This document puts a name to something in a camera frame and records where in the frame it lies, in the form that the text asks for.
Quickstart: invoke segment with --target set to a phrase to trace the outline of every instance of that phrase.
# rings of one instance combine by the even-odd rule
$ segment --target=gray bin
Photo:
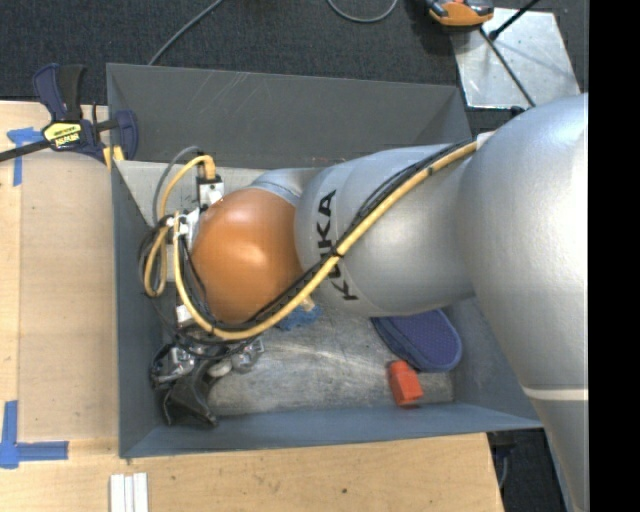
[[[112,111],[131,108],[138,116],[141,146],[136,158],[140,160],[165,162],[182,147],[196,143],[229,167],[326,167],[391,147],[456,142],[469,136],[459,93],[452,87],[126,65],[110,65],[108,75]],[[365,394],[368,399],[361,402],[353,394],[350,400],[341,401],[338,392],[334,400],[323,400],[317,394],[304,404],[292,400],[291,407],[264,407],[272,403],[270,390],[254,386],[254,396],[245,401],[249,405],[235,412],[227,408],[215,429],[167,426],[149,381],[150,362],[166,334],[139,283],[136,255],[148,224],[136,202],[136,190],[128,183],[120,169],[113,170],[121,457],[387,441],[541,426],[475,299],[445,309],[461,336],[463,357],[445,380],[432,381],[426,376],[425,395],[435,390],[437,396],[414,408],[396,407],[384,392],[379,399]],[[167,314],[173,298],[169,289],[161,299]],[[354,347],[377,347],[370,351],[373,359],[368,366],[361,365],[361,371],[373,371],[376,379],[383,379],[384,368],[377,363],[392,356],[374,339],[373,330],[367,330],[367,320],[350,319],[330,309],[325,315],[336,332],[356,329],[350,332],[361,333],[361,345]],[[327,342],[321,327],[301,327],[293,334],[272,330],[268,336],[280,347],[281,337],[299,338],[312,354],[314,347]],[[285,352],[273,352],[264,364],[277,371],[266,372],[265,378],[273,381],[297,375],[304,379],[304,374],[294,371],[295,358],[290,359],[291,366],[278,365],[278,354]],[[261,364],[259,360],[254,372]],[[258,377],[238,375],[236,380]],[[383,381],[376,385],[386,390]],[[253,411],[251,403],[256,401],[261,406]]]

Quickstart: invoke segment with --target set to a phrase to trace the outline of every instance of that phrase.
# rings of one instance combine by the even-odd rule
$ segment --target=wire
[[[153,66],[158,59],[169,49],[169,47],[175,43],[178,39],[180,39],[185,32],[187,32],[191,27],[193,27],[196,23],[198,23],[202,18],[204,18],[207,14],[213,11],[216,7],[218,7],[223,0],[216,0],[209,7],[207,7],[204,11],[198,14],[195,18],[189,21],[184,27],[178,30],[172,37],[169,39],[162,48],[160,48],[157,53],[151,58],[148,66]]]
[[[192,336],[189,334],[189,331],[191,329],[194,329],[196,326],[188,326],[188,327],[183,327],[183,328],[176,328],[176,326],[165,316],[165,314],[162,312],[162,310],[160,309],[160,307],[156,304],[156,301],[154,300],[150,300],[149,301],[151,303],[151,305],[153,306],[153,309],[155,310],[156,314],[158,315],[158,318],[160,318],[160,323],[162,324],[162,326],[164,327],[164,329],[169,333],[169,335],[171,336],[171,339],[173,340],[172,343],[167,343],[165,344],[160,351],[162,351],[163,348],[171,348],[172,346],[178,346],[180,347],[182,350],[184,350],[185,352],[189,353],[192,356],[195,357],[199,357],[201,359],[208,359],[208,360],[214,360],[214,361],[218,361],[218,360],[222,360],[225,359],[226,357],[230,357],[232,355],[235,354],[239,354],[240,352],[242,352],[242,350],[244,350],[244,348],[251,343],[253,340],[247,340],[244,343],[240,343],[237,347],[229,347],[226,344],[222,344],[220,343],[219,340],[209,340],[209,339],[203,339],[203,338],[198,338],[195,336]],[[194,349],[195,346],[199,346],[200,348],[204,348],[204,352],[203,351],[196,351]],[[220,349],[224,349],[222,352],[218,351],[215,354],[211,354],[208,353],[208,350],[211,350],[212,348],[220,348]],[[158,357],[157,355],[154,356],[153,360],[156,361],[157,359],[161,358],[162,356]]]
[[[385,19],[393,12],[393,10],[396,8],[396,5],[398,5],[398,0],[393,0],[386,11],[384,11],[379,16],[375,16],[374,18],[358,18],[356,16],[347,14],[346,12],[339,9],[338,6],[333,3],[333,0],[327,0],[327,3],[339,16],[342,16],[346,20],[353,21],[354,23],[377,23],[378,21],[382,21],[383,19]]]
[[[520,16],[529,11],[535,4],[537,4],[540,0],[531,0],[527,5],[518,10],[513,16],[511,16],[507,21],[505,21],[502,25],[500,25],[496,30],[492,30],[489,32],[489,39],[495,41],[498,39],[498,36],[502,34],[502,32],[510,27],[511,24],[516,21]]]
[[[167,167],[165,167],[164,171],[162,171],[162,174],[160,175],[160,179],[158,180],[158,185],[156,186],[156,190],[155,190],[155,192],[153,194],[153,211],[152,211],[152,215],[153,215],[153,223],[154,224],[158,223],[158,200],[160,199],[160,190],[162,189],[162,183],[164,183],[164,180],[167,179],[167,176],[171,172],[171,169],[173,168],[174,165],[176,165],[178,160],[180,160],[186,154],[192,153],[192,152],[193,153],[198,153],[198,152],[202,153],[203,151],[198,146],[189,146],[188,148],[184,148],[176,156],[173,157],[173,160],[171,160],[169,165],[167,165]]]
[[[498,57],[498,60],[500,61],[500,63],[504,67],[504,69],[507,71],[507,73],[509,73],[509,76],[513,80],[513,83],[516,84],[518,89],[520,89],[520,92],[524,95],[526,100],[529,102],[529,105],[531,105],[532,107],[535,107],[536,106],[535,101],[533,101],[533,98],[529,95],[527,90],[524,88],[524,85],[522,85],[522,82],[520,82],[520,80],[518,80],[518,77],[515,75],[515,73],[511,69],[511,66],[509,66],[507,61],[502,56],[502,54],[498,51],[498,48],[496,48],[496,45],[493,43],[491,38],[487,35],[487,33],[484,31],[484,29],[482,27],[480,27],[480,34],[482,35],[484,40],[489,44],[489,46],[493,50],[493,53],[496,55],[496,57]]]
[[[455,151],[457,148],[461,148],[466,145],[468,141],[461,142],[455,145],[447,146],[445,149],[428,156],[427,158],[416,162],[415,164],[410,165],[409,167],[405,167],[401,171],[398,171],[394,175],[387,178],[384,182],[382,182],[370,195],[365,199],[356,212],[354,219],[351,225],[347,228],[347,230],[342,234],[342,236],[337,240],[336,245],[339,245],[358,225],[358,222],[366,217],[377,205],[379,205],[384,198],[390,193],[390,190],[393,188],[400,186],[402,183],[410,179],[416,172],[420,171],[423,167],[428,166],[430,163],[435,162],[440,157],[445,156],[447,153],[451,153]],[[301,289],[302,286],[306,285],[311,276],[318,271],[318,269],[327,261],[327,259],[332,255],[331,251],[328,251],[323,258],[320,259],[313,267],[309,268],[305,274],[300,276],[289,288],[284,290],[275,300],[273,300],[270,304],[266,305],[262,308],[255,316],[257,321],[260,321],[263,318],[266,318],[267,315],[273,314],[273,311],[277,311],[279,307],[283,307],[286,302],[289,301],[290,297],[296,295],[296,293]],[[255,325],[255,322],[248,325],[244,324],[245,327],[252,327]]]
[[[189,297],[191,297],[191,300],[195,302],[196,309],[198,311],[201,311],[203,316],[209,322],[216,322],[216,319],[213,317],[211,311],[209,310],[209,306],[207,305],[206,300],[202,298],[203,296],[206,296],[206,289],[204,283],[200,280],[200,277],[196,272],[195,266],[193,264],[193,259],[189,254],[187,243],[184,237],[180,237],[180,260],[183,263],[181,268],[187,270],[187,272],[184,272],[184,276],[186,289],[187,292],[189,292]]]
[[[180,244],[179,238],[182,236],[180,234],[179,229],[174,229],[173,232],[173,242],[174,242],[174,274],[176,280],[176,288],[178,290],[178,294],[182,299],[182,302],[186,306],[187,310],[196,321],[196,323],[206,332],[214,334],[221,338],[221,340],[225,342],[233,342],[238,340],[243,340],[249,337],[257,336],[258,334],[264,332],[270,327],[274,326],[280,320],[282,320],[285,316],[287,316],[291,311],[293,311],[297,306],[299,306],[311,293],[320,285],[320,283],[324,280],[324,278],[333,270],[333,268],[338,264],[340,259],[349,251],[349,249],[375,224],[375,222],[384,215],[397,201],[399,201],[402,197],[404,197],[409,191],[415,188],[422,181],[427,179],[432,174],[438,172],[442,168],[448,166],[449,164],[465,158],[472,152],[474,152],[477,148],[477,143],[472,141],[468,144],[463,145],[462,147],[455,146],[454,149],[436,161],[431,163],[428,167],[422,168],[419,171],[415,172],[408,180],[404,181],[397,188],[392,190],[386,197],[379,201],[379,204],[367,214],[367,216],[362,219],[357,225],[355,225],[352,229],[350,229],[346,235],[340,239],[340,242],[336,244],[334,251],[329,255],[327,260],[320,266],[320,268],[310,276],[310,279],[306,284],[300,289],[297,294],[289,300],[285,305],[282,306],[277,312],[275,312],[270,317],[262,320],[257,323],[253,327],[243,328],[241,330],[229,329],[229,328],[220,328],[215,323],[209,322],[200,311],[193,305],[187,291],[185,289],[185,284],[182,279],[182,275],[180,272]],[[174,225],[180,222],[179,212],[176,212],[174,217]]]
[[[521,107],[520,105],[512,105],[511,107],[476,107],[473,105],[465,106],[466,112],[509,112],[511,114],[511,119],[516,116],[519,116],[523,112],[526,112],[528,109]]]
[[[204,164],[205,176],[207,179],[214,179],[216,176],[216,165],[213,161],[213,158],[209,155],[200,155],[188,163],[182,166],[182,168],[175,174],[175,176],[169,181],[167,184],[167,188],[164,190],[162,197],[160,199],[160,205],[158,206],[156,213],[157,217],[164,216],[164,212],[167,208],[167,202],[169,200],[169,196],[171,195],[171,191],[173,187],[196,165]],[[143,284],[144,291],[149,297],[158,297],[162,295],[164,292],[165,286],[167,284],[167,274],[168,274],[168,264],[167,264],[167,238],[169,236],[169,231],[171,230],[171,224],[169,219],[167,219],[164,223],[158,224],[158,231],[151,244],[148,254],[146,254],[145,250],[142,250],[142,254],[144,257],[144,272],[143,272]],[[149,246],[149,242],[146,242],[146,247],[142,249],[146,249]],[[158,268],[160,274],[153,281],[153,270],[154,268]]]
[[[500,480],[498,481],[498,488],[504,489],[504,483],[507,481],[507,475],[509,474],[509,457],[502,459],[502,472],[500,473]]]

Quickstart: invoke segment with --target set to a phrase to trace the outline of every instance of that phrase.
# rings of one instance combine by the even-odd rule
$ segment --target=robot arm
[[[233,342],[311,292],[367,317],[475,294],[576,509],[588,510],[586,103],[529,110],[477,151],[395,149],[275,171],[223,197],[201,216],[191,253],[212,314],[198,324]]]

